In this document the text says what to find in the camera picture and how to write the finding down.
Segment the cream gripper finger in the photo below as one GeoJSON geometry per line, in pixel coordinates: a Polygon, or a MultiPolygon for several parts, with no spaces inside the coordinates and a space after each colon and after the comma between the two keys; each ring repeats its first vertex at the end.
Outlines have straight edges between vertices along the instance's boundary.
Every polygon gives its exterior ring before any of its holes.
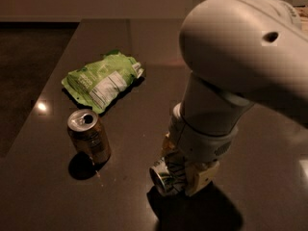
{"type": "Polygon", "coordinates": [[[185,194],[193,196],[207,187],[218,172],[219,161],[211,163],[185,163],[187,186],[185,194]]]}
{"type": "Polygon", "coordinates": [[[166,134],[162,144],[162,156],[172,180],[170,185],[175,191],[183,191],[187,186],[185,172],[186,159],[166,134]]]}

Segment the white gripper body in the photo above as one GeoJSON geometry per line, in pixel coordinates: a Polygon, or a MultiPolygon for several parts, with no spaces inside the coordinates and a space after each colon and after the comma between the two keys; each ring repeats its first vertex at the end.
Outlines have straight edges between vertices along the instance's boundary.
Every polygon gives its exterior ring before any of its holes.
{"type": "Polygon", "coordinates": [[[230,148],[238,133],[235,126],[224,136],[201,133],[192,128],[180,114],[181,104],[172,111],[168,131],[169,139],[183,155],[193,162],[213,162],[219,160],[230,148]]]}

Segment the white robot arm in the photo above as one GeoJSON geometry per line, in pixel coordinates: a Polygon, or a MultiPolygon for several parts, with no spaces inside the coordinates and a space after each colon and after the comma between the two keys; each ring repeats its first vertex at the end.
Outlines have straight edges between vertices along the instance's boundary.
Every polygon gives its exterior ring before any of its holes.
{"type": "Polygon", "coordinates": [[[307,124],[308,38],[284,1],[206,0],[185,18],[179,43],[191,74],[151,178],[162,195],[192,196],[213,179],[254,104],[307,124]]]}

